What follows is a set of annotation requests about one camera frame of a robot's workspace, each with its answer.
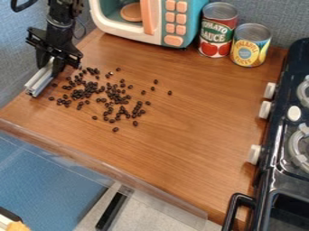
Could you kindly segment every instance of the tomato sauce can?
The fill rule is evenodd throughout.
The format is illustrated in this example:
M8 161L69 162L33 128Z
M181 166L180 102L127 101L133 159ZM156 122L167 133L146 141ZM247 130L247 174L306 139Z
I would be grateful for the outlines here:
M271 32L264 25L245 23L235 30L230 58L242 67L257 67L267 56Z
M219 58L229 55L234 29L239 15L237 9L227 3L212 3L202 9L199 52Z

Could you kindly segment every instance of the wood grain surface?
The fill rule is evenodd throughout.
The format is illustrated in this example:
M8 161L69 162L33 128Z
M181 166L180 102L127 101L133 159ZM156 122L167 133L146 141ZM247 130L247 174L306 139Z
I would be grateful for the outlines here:
M107 82L104 74L109 71L115 73L110 83L125 79L134 85L127 90L133 96L129 108L137 100L151 101L151 106L144 106L146 114L136 119L139 126L125 118L115 125L104 122L104 107L95 102L96 95L80 111L77 102L65 108L49 101L50 96L68 93L61 86L78 71L66 68L53 81L57 88L47 87L38 98L22 93L2 109L2 129L21 136L16 132L20 127L36 134L41 143L54 141L60 146L54 146L56 150L62 146L77 150L207 211L219 224L233 193L252 195L255 167L246 163L248 148L262 139L266 122L257 118L258 110L266 84L279 76L286 50L271 48L265 64L246 69L228 57L202 57L194 46L179 51L98 30L80 48L83 66L101 70L99 85ZM86 80L90 79L95 81L88 75ZM154 79L159 84L152 92ZM111 131L115 126L117 133ZM91 167L100 171L99 164ZM245 211L238 213L240 225L246 216Z

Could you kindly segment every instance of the stove knob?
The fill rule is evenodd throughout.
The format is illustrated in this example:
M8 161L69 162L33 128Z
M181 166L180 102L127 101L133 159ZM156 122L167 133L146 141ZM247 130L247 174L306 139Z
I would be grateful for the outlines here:
M261 146L252 144L250 147L250 151L248 153L248 162L253 165L257 165L260 153L261 153Z
M262 119L268 119L270 108L271 108L271 102L263 101L261 108L259 109L258 112L258 117Z
M291 106L287 111L287 117L289 120L296 122L302 116L302 111L298 106Z
M264 98L272 99L276 91L276 83L267 83L267 87L264 92Z

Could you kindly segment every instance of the black stove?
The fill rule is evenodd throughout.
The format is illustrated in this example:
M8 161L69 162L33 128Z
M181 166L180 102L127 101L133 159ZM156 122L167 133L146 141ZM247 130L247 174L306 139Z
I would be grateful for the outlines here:
M267 85L264 97L265 140L249 156L258 166L255 197L234 194L222 230L233 229L240 206L251 208L246 230L309 230L309 38L290 47L279 81Z

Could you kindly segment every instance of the blue surface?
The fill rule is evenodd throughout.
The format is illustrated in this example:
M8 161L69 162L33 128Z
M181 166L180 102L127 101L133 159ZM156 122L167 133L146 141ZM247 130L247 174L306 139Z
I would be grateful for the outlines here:
M54 156L0 133L0 207L20 216L34 231L73 230L107 188L25 147Z

